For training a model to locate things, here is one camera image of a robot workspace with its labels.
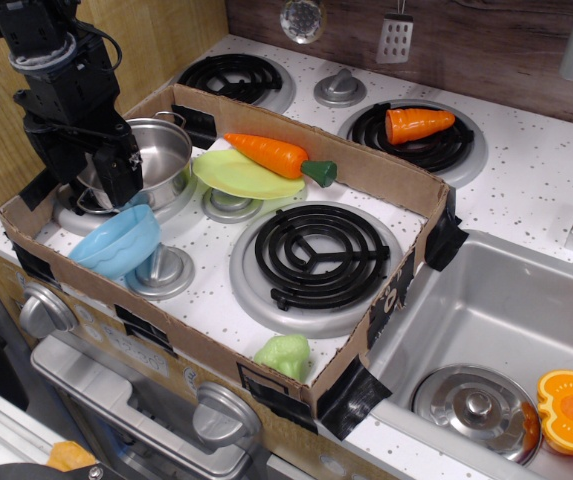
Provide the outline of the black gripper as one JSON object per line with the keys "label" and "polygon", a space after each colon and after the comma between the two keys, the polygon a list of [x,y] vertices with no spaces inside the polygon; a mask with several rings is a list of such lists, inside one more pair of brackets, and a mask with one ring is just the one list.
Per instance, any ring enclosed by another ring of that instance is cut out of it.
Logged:
{"label": "black gripper", "polygon": [[142,159],[131,127],[117,113],[120,88],[105,43],[113,39],[79,20],[27,20],[12,28],[12,67],[29,85],[14,95],[24,130],[60,182],[95,168],[114,207],[142,188]]}

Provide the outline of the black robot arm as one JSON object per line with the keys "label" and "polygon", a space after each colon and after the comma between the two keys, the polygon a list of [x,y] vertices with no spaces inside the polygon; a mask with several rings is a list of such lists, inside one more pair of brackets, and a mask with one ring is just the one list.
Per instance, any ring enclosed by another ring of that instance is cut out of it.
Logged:
{"label": "black robot arm", "polygon": [[89,165],[110,204],[127,204],[143,187],[142,160],[130,125],[115,109],[120,94],[106,46],[112,39],[77,19],[75,1],[0,1],[0,38],[28,84],[13,99],[24,131],[61,183]]}

